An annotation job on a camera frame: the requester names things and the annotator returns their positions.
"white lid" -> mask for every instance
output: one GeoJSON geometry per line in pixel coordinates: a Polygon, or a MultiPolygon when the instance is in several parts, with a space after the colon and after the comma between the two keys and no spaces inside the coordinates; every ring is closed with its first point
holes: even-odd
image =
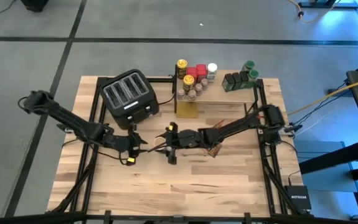
{"type": "Polygon", "coordinates": [[[208,72],[216,72],[217,65],[215,63],[209,63],[208,64],[208,72]]]}

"wooden tabletop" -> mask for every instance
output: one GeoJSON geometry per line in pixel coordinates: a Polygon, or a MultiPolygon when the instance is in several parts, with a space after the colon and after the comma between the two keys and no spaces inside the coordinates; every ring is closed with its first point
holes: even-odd
{"type": "MultiPolygon", "coordinates": [[[[97,78],[82,77],[80,80],[72,111],[85,120],[89,119],[97,78]]],[[[267,102],[279,106],[287,120],[278,79],[264,78],[263,81],[267,102]]],[[[170,83],[152,83],[152,86],[159,102],[171,98],[170,83]]],[[[246,98],[253,97],[251,90],[241,94],[249,95],[246,98]]],[[[245,114],[243,104],[227,102],[200,104],[199,111],[198,118],[177,118],[173,102],[162,105],[157,115],[138,124],[140,136],[149,143],[142,145],[142,149],[151,148],[155,136],[162,134],[171,121],[179,125],[179,130],[196,130],[211,127],[222,119],[227,124],[245,114]]],[[[110,123],[115,134],[127,135],[109,112],[105,123],[110,123]]],[[[68,134],[65,142],[74,138],[68,134]]],[[[286,136],[282,139],[293,144],[286,136]]],[[[167,157],[157,152],[140,154],[136,165],[131,167],[99,154],[88,213],[103,215],[105,210],[111,210],[114,215],[242,217],[243,213],[250,212],[252,217],[269,217],[256,130],[231,136],[222,145],[216,158],[206,156],[201,149],[177,151],[175,166],[168,164],[167,157]]],[[[55,208],[74,185],[82,147],[83,143],[76,141],[62,149],[48,210],[55,208]]],[[[112,149],[101,148],[100,151],[118,155],[112,149]]],[[[286,144],[278,145],[276,151],[285,185],[288,175],[299,170],[298,160],[294,150],[286,144]]],[[[291,181],[293,185],[302,184],[299,173],[292,175],[291,181]]],[[[279,212],[278,193],[275,187],[272,189],[276,212],[279,212]]],[[[83,192],[82,188],[79,205],[83,201],[83,192]]]]}

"yellow lid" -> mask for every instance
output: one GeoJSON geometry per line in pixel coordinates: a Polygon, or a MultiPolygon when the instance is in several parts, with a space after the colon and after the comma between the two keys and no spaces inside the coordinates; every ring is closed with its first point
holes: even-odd
{"type": "Polygon", "coordinates": [[[179,68],[187,68],[187,64],[188,64],[187,61],[184,59],[180,59],[177,61],[177,66],[179,68]]]}
{"type": "Polygon", "coordinates": [[[183,82],[184,84],[186,85],[192,85],[194,84],[194,77],[192,75],[186,75],[184,78],[183,78],[183,82]]]}

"green lid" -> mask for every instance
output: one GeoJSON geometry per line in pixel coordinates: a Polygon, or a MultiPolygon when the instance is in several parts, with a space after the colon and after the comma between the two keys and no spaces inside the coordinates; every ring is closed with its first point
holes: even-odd
{"type": "Polygon", "coordinates": [[[252,69],[252,70],[249,71],[249,76],[250,76],[251,78],[258,78],[259,72],[252,69]]]}
{"type": "Polygon", "coordinates": [[[245,66],[249,69],[252,69],[255,66],[255,62],[249,60],[245,63],[245,66]]]}

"spice rack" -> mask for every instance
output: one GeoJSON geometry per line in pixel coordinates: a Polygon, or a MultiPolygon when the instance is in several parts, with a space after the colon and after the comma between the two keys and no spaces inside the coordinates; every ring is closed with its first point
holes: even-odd
{"type": "MultiPolygon", "coordinates": [[[[238,72],[238,70],[217,70],[215,81],[208,83],[208,89],[203,91],[200,96],[197,96],[193,103],[207,103],[207,104],[244,104],[253,103],[255,97],[253,95],[253,89],[235,90],[225,92],[222,87],[222,82],[225,74],[238,72]]],[[[183,80],[177,79],[177,90],[182,89],[183,80]]],[[[184,99],[179,100],[176,97],[177,102],[188,102],[187,96],[184,99]]]]}

